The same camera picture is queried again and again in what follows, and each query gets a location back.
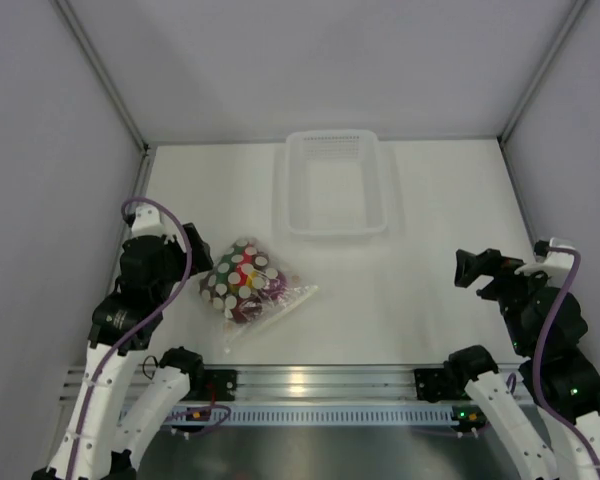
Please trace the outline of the clear polka dot zip bag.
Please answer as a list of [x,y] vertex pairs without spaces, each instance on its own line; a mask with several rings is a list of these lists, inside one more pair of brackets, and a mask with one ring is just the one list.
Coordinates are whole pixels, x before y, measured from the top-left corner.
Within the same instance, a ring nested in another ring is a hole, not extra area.
[[237,238],[198,281],[224,353],[269,329],[319,287],[255,237]]

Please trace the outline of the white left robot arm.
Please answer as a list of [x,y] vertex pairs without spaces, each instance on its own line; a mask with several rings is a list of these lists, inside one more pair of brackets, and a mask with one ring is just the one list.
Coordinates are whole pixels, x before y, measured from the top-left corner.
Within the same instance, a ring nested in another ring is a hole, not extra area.
[[182,249],[161,224],[135,224],[123,245],[115,287],[94,310],[86,368],[71,419],[49,464],[35,479],[134,479],[151,441],[182,399],[206,386],[201,355],[168,349],[149,386],[122,410],[137,367],[147,357],[164,304],[191,276],[209,271],[210,248],[191,223]]

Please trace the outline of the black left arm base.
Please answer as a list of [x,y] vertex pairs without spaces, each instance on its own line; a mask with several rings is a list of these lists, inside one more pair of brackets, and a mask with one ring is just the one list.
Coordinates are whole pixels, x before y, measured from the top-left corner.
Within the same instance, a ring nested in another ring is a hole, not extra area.
[[237,389],[235,369],[207,369],[199,399],[210,403],[233,402]]

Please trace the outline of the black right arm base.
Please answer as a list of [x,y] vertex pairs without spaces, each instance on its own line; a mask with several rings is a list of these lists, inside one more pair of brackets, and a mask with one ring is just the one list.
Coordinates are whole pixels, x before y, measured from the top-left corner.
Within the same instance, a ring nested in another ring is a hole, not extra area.
[[443,368],[417,368],[413,374],[418,400],[435,403],[450,398],[449,379]]

